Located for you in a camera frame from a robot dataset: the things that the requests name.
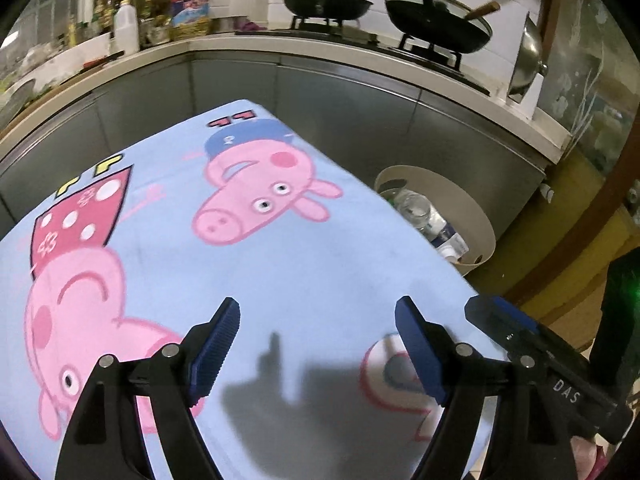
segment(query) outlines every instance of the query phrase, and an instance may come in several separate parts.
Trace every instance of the gray cabinet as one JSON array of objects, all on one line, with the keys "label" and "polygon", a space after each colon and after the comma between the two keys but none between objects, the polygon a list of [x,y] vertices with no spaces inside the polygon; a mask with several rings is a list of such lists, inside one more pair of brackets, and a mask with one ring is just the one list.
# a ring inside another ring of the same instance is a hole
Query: gray cabinet
[{"label": "gray cabinet", "polygon": [[426,168],[458,184],[482,207],[499,237],[542,182],[548,161],[484,117],[423,91],[399,164]]},{"label": "gray cabinet", "polygon": [[419,90],[362,70],[283,59],[276,115],[368,186],[398,163]]},{"label": "gray cabinet", "polygon": [[194,113],[189,65],[171,58],[121,76],[95,90],[112,152],[128,148]]},{"label": "gray cabinet", "polygon": [[16,220],[110,154],[92,97],[47,121],[0,164],[0,194]]},{"label": "gray cabinet", "polygon": [[238,99],[249,99],[274,113],[279,59],[264,52],[197,52],[191,62],[196,113]]},{"label": "gray cabinet", "polygon": [[11,215],[9,215],[4,205],[0,203],[0,240],[2,240],[14,226],[14,219],[11,218]]}]

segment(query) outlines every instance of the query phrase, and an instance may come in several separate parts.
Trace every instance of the gas stove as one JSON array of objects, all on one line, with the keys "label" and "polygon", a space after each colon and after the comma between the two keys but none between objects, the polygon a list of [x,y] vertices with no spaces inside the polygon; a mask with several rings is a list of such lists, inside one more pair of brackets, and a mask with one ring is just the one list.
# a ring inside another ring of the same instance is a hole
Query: gas stove
[{"label": "gas stove", "polygon": [[452,57],[436,52],[433,45],[429,48],[413,45],[408,47],[407,38],[402,38],[400,45],[396,47],[380,44],[376,34],[371,34],[359,28],[332,25],[326,23],[306,22],[304,18],[294,16],[291,28],[276,28],[272,30],[237,31],[238,36],[277,36],[281,38],[300,38],[304,40],[329,41],[331,43],[357,46],[386,54],[398,59],[409,61],[428,70],[448,76],[470,88],[490,95],[490,92],[478,81],[460,71],[460,59],[462,56],[455,52]]}]

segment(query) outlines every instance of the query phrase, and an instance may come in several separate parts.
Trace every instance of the wok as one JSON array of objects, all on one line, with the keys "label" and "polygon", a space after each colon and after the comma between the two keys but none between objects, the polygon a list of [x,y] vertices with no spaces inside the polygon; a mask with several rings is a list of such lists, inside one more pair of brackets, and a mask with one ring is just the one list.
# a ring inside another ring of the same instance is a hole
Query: wok
[{"label": "wok", "polygon": [[493,31],[484,18],[466,20],[473,9],[457,0],[385,0],[391,22],[402,32],[452,52],[469,54],[484,47]]},{"label": "wok", "polygon": [[373,5],[369,0],[283,0],[287,9],[301,18],[357,20]]}]

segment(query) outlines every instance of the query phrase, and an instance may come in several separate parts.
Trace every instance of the pink cartoon pig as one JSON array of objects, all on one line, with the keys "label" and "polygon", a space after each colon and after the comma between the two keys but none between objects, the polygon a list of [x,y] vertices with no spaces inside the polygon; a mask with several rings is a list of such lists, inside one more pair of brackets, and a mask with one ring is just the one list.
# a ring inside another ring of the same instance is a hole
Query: pink cartoon pig
[{"label": "pink cartoon pig", "polygon": [[[31,247],[34,283],[24,316],[31,370],[40,385],[38,413],[45,433],[62,434],[101,355],[145,358],[180,336],[124,316],[126,280],[104,245],[115,225],[130,168],[95,182],[36,219]],[[155,431],[151,405],[138,399],[145,433]]]},{"label": "pink cartoon pig", "polygon": [[[240,169],[228,177],[234,167]],[[289,209],[315,222],[328,220],[327,209],[305,193],[339,198],[342,190],[314,175],[311,158],[286,142],[237,144],[207,165],[205,176],[218,190],[196,213],[193,230],[206,243],[222,246],[247,238]]]}]

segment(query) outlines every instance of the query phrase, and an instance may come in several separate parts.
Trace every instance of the trash bin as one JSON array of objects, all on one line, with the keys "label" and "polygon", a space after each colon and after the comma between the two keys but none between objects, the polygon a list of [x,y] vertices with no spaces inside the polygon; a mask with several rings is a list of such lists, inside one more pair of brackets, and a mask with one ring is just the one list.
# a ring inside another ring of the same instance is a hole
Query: trash bin
[{"label": "trash bin", "polygon": [[440,214],[465,239],[469,252],[454,263],[465,276],[487,261],[495,251],[495,233],[478,203],[448,178],[416,166],[391,166],[376,177],[374,189],[393,179],[404,179],[406,188],[427,197]]}]

